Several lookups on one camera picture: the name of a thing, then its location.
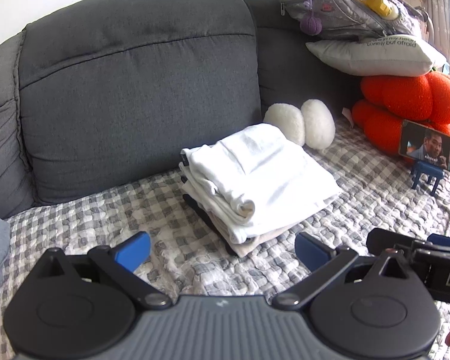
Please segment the purple pompom charm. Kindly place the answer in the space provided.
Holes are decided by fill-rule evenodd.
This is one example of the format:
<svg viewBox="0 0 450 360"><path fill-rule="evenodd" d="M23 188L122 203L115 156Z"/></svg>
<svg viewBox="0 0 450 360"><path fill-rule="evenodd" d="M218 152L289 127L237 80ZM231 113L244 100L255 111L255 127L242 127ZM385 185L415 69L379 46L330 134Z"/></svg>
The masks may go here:
<svg viewBox="0 0 450 360"><path fill-rule="evenodd" d="M309 36L318 36L322 32L322 21L314 15L313 0L305 0L305 13L300 20L300 30Z"/></svg>

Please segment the silver grey backpack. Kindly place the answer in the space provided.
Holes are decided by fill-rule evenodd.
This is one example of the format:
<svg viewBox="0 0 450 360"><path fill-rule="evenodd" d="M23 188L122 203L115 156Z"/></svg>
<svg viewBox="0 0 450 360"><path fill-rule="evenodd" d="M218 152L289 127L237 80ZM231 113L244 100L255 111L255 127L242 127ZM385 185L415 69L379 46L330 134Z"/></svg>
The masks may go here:
<svg viewBox="0 0 450 360"><path fill-rule="evenodd" d="M279 0L281 12L300 22L305 13L305 0ZM365 0L313 0L314 15L322 21L318 37L327 40L357 40L390 35L421 34L420 25L428 21L428 14L403 0L390 0L399 10L395 20L382 19Z"/></svg>

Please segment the orange knot plush cushion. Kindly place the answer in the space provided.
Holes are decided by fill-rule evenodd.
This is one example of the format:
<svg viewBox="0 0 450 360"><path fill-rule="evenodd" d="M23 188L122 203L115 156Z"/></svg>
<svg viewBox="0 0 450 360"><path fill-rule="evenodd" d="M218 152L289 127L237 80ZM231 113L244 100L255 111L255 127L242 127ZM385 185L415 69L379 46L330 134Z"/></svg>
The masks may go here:
<svg viewBox="0 0 450 360"><path fill-rule="evenodd" d="M450 75L365 76L360 88L363 99L352 107L353 122L387 155L398 156L404 120L450 136Z"/></svg>

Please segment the beige folded garment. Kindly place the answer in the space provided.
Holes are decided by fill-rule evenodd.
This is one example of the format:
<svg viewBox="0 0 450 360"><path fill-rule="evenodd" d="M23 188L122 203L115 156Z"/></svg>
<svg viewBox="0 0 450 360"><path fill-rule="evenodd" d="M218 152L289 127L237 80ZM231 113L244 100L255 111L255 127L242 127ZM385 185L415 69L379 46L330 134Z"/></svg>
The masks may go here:
<svg viewBox="0 0 450 360"><path fill-rule="evenodd" d="M229 231L225 226L224 222L218 218L213 212L206 211L201 203L197 202L194 197L195 193L192 191L191 183L188 181L187 177L181 176L182 187L184 189L183 199L187 205L194 210L194 212L200 217L200 219L208 226L208 228L214 232L226 246L226 251L230 255L234 255L238 258L243 258L247 254L251 253L253 250L265 242L269 242L278 236L281 236L286 231L294 228L291 227L279 228L277 230L268 232L266 234L248 238L244 243L234 244L231 241Z"/></svg>

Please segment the white fluffy plush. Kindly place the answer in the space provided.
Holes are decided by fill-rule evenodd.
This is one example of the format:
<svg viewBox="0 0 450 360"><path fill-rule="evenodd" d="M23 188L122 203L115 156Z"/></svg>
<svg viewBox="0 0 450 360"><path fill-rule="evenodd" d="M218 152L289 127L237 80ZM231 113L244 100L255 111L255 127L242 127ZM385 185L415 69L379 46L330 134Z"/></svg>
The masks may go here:
<svg viewBox="0 0 450 360"><path fill-rule="evenodd" d="M263 122L277 127L289 141L314 150L327 149L336 134L336 125L328 107L318 99L297 106L276 103L270 106Z"/></svg>

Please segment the white t-shirt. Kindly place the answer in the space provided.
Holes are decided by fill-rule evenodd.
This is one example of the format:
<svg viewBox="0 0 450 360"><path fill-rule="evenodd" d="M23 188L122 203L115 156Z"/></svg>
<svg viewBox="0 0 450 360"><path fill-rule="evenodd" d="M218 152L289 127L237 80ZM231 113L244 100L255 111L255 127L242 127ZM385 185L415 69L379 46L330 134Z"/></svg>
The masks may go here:
<svg viewBox="0 0 450 360"><path fill-rule="evenodd" d="M288 229L342 192L332 174L271 124L184 148L184 189L225 226L232 243Z"/></svg>

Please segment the yellow bottle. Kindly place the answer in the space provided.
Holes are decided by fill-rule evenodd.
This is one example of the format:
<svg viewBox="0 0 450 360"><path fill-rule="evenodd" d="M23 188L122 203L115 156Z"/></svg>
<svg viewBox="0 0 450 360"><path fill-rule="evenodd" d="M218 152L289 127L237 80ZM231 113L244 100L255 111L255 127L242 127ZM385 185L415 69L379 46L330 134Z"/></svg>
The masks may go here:
<svg viewBox="0 0 450 360"><path fill-rule="evenodd" d="M384 20L396 20L398 7L390 0L365 0L365 4Z"/></svg>

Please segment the dark grey sofa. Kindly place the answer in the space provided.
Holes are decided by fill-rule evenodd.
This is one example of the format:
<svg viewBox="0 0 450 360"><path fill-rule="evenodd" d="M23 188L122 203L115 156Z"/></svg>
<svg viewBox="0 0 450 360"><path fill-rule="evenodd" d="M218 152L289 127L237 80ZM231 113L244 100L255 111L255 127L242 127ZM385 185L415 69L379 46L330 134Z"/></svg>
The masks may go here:
<svg viewBox="0 0 450 360"><path fill-rule="evenodd" d="M83 0L0 44L0 218L175 168L277 102L334 116L359 78L277 0Z"/></svg>

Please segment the grey white pillow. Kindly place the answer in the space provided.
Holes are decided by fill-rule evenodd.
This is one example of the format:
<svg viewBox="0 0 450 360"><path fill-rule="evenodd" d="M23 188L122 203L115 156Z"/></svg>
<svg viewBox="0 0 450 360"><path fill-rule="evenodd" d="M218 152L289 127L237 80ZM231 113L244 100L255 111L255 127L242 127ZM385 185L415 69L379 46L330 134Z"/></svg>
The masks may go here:
<svg viewBox="0 0 450 360"><path fill-rule="evenodd" d="M390 35L362 41L308 42L308 51L328 66L358 77L420 77L446 64L446 57L427 41Z"/></svg>

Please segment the grey checkered sofa cover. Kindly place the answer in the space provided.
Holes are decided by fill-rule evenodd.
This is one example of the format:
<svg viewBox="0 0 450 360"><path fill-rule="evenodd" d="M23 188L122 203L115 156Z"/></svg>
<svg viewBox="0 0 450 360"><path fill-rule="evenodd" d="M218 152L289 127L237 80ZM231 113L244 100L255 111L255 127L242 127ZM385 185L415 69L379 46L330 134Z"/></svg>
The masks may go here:
<svg viewBox="0 0 450 360"><path fill-rule="evenodd" d="M336 136L314 159L331 174L342 194L297 226L334 247L367 251L367 234L386 228L420 239L450 236L450 174L438 187L412 186L408 166L376 150L361 130L337 122ZM84 254L96 245L115 245L139 231L153 248L138 269L140 278L171 297L180 294L275 295L306 276L294 253L295 231L236 258L182 198L177 171L152 176L59 205L41 206L9 219L10 254L0 288L0 359L13 350L3 313L36 260L48 248Z"/></svg>

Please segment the blue phone stand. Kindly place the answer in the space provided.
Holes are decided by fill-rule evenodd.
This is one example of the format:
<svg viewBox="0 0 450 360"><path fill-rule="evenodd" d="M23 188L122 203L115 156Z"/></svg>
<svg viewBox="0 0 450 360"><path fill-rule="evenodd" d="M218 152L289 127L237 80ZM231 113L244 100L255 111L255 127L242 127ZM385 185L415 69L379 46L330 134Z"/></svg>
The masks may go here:
<svg viewBox="0 0 450 360"><path fill-rule="evenodd" d="M433 188L429 193L431 196L436 195L437 188L445 176L444 171L441 168L421 160L414 161L411 167L410 175L412 176L413 181L412 189L417 189L422 175L427 176L428 185L434 182Z"/></svg>

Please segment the smartphone showing video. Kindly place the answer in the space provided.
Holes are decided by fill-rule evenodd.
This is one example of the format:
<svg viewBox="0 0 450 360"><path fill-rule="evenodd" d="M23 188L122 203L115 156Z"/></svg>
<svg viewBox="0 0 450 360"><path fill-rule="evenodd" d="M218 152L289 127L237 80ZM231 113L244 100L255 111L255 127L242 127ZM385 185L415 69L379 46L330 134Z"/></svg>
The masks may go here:
<svg viewBox="0 0 450 360"><path fill-rule="evenodd" d="M432 127L404 120L398 153L450 172L450 135Z"/></svg>

